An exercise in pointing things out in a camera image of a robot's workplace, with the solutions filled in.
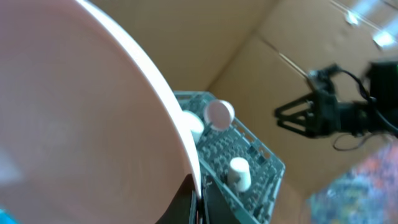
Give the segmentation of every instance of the multicolored object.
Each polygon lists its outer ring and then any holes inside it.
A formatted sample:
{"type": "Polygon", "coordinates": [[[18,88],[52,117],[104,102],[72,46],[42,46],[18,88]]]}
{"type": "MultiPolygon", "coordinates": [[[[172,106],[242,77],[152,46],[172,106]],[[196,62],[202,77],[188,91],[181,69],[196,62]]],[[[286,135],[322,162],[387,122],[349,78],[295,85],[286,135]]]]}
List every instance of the multicolored object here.
{"type": "Polygon", "coordinates": [[[314,224],[398,222],[398,141],[308,200],[314,224]]]}

